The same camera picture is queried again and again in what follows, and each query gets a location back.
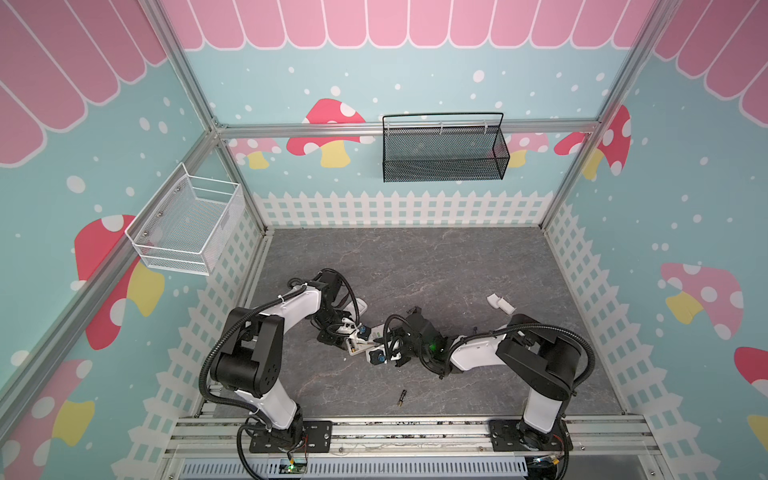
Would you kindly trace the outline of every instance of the mounting plate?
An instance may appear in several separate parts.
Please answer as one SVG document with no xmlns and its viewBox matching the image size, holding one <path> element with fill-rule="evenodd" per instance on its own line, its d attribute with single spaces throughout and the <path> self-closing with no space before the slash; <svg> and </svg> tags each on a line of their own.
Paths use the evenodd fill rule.
<svg viewBox="0 0 768 480">
<path fill-rule="evenodd" d="M 525 445 L 520 443 L 520 432 L 518 431 L 517 424 L 520 420 L 489 420 L 488 427 L 491 430 L 491 444 L 493 444 L 494 452 L 531 452 Z M 566 443 L 565 448 L 569 451 L 573 449 L 570 439 L 566 432 L 563 432 L 560 428 L 560 422 L 555 422 L 552 428 L 552 434 L 557 435 Z M 560 450 L 560 442 L 556 439 L 552 440 L 552 450 Z"/>
<path fill-rule="evenodd" d="M 304 422 L 304 433 L 309 437 L 306 445 L 307 453 L 328 453 L 331 446 L 333 422 Z M 251 453 L 282 453 L 276 445 L 272 445 L 267 432 L 258 431 L 253 434 L 248 450 Z"/>
</svg>

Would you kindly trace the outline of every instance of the wall-mounted basket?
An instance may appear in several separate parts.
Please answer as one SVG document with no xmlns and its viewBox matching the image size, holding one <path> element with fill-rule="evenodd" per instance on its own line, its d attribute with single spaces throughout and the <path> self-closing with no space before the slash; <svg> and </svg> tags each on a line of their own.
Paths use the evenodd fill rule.
<svg viewBox="0 0 768 480">
<path fill-rule="evenodd" d="M 161 190 L 125 234 L 149 268 L 210 275 L 245 210 L 242 187 L 179 164 Z"/>
<path fill-rule="evenodd" d="M 437 120 L 414 121 L 430 116 Z M 503 179 L 509 163 L 503 118 L 496 112 L 384 115 L 384 181 Z"/>
</svg>

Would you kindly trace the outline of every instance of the black mesh basket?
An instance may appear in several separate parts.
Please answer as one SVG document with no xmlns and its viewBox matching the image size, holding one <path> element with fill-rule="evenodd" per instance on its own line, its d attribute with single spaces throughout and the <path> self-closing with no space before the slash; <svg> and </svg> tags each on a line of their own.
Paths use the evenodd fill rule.
<svg viewBox="0 0 768 480">
<path fill-rule="evenodd" d="M 413 121 L 423 115 L 426 114 L 382 118 L 385 182 L 504 178 L 509 163 L 509 150 L 502 134 L 504 114 L 430 114 L 440 117 L 440 125 L 434 121 Z M 479 115 L 486 120 L 467 120 Z"/>
</svg>

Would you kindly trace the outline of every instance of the gray marble floor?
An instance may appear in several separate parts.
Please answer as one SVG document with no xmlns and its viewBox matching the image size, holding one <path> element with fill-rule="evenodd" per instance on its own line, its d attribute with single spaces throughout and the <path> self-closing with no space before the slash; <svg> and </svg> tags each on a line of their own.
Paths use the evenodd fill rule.
<svg viewBox="0 0 768 480">
<path fill-rule="evenodd" d="M 366 325 L 423 308 L 443 335 L 505 324 L 486 296 L 497 293 L 542 323 L 589 338 L 554 257 L 538 228 L 367 228 L 278 230 L 259 278 L 254 306 L 285 293 L 292 276 L 340 271 L 365 300 Z M 315 340 L 308 321 L 283 345 L 280 380 L 305 416 L 521 415 L 528 386 L 507 366 L 473 369 L 441 380 L 415 359 L 402 368 L 372 366 Z M 397 400 L 408 390 L 402 407 Z M 568 413 L 621 412 L 603 366 L 578 390 Z M 217 406 L 216 417 L 240 417 Z"/>
</svg>

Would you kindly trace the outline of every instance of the mushroom illustration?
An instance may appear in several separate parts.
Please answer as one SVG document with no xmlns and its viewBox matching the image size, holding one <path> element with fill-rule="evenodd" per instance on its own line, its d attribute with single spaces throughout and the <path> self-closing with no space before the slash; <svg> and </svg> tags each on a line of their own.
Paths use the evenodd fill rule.
<svg viewBox="0 0 768 480">
<path fill-rule="evenodd" d="M 742 346 L 733 354 L 733 363 L 750 385 L 768 396 L 768 352 Z"/>
<path fill-rule="evenodd" d="M 93 402 L 67 400 L 91 371 L 91 360 L 63 362 L 2 446 L 5 480 L 38 480 L 48 463 L 51 439 L 75 446 L 96 412 Z"/>
<path fill-rule="evenodd" d="M 768 450 L 768 417 L 750 415 L 746 418 L 746 422 L 750 424 L 752 433 L 763 444 L 763 448 Z"/>
<path fill-rule="evenodd" d="M 555 145 L 554 152 L 558 155 L 573 154 L 584 143 L 585 137 L 586 135 L 583 133 L 574 132 Z M 620 174 L 624 169 L 624 165 L 627 164 L 631 141 L 631 117 L 629 110 L 621 105 L 608 130 L 603 134 L 598 147 L 587 159 L 581 174 L 588 180 L 595 180 L 598 177 L 598 166 L 603 158 L 607 160 L 613 175 Z"/>
<path fill-rule="evenodd" d="M 245 165 L 247 158 L 248 166 L 254 170 L 262 170 L 270 166 L 263 152 L 272 154 L 282 152 L 273 138 L 233 138 L 228 145 L 239 165 Z"/>
<path fill-rule="evenodd" d="M 544 153 L 549 150 L 549 139 L 546 134 L 511 134 L 507 135 L 510 168 L 525 165 L 525 152 L 536 151 Z"/>
<path fill-rule="evenodd" d="M 744 315 L 744 300 L 741 286 L 733 274 L 707 266 L 665 263 L 661 266 L 661 277 L 667 284 L 682 290 L 678 295 L 667 298 L 667 306 L 681 323 L 690 324 L 694 317 L 706 311 L 710 316 L 715 333 L 728 340 L 741 326 Z"/>
<path fill-rule="evenodd" d="M 303 124 L 361 124 L 365 119 L 354 108 L 332 98 L 317 101 L 314 107 L 301 122 Z M 371 144 L 373 137 L 317 137 L 291 138 L 288 140 L 288 151 L 302 156 L 310 154 L 318 148 L 323 151 L 320 165 L 326 168 L 342 168 L 349 165 L 349 155 L 344 150 L 345 141 Z"/>
<path fill-rule="evenodd" d="M 112 215 L 85 226 L 74 239 L 74 258 L 78 266 L 78 278 L 72 283 L 79 288 L 96 271 L 102 260 L 123 236 L 123 228 L 133 217 Z M 152 272 L 137 258 L 128 267 L 117 286 L 85 328 L 88 344 L 94 350 L 110 346 L 120 333 L 125 314 L 126 299 L 133 301 L 143 316 L 149 316 L 163 294 L 165 276 Z"/>
</svg>

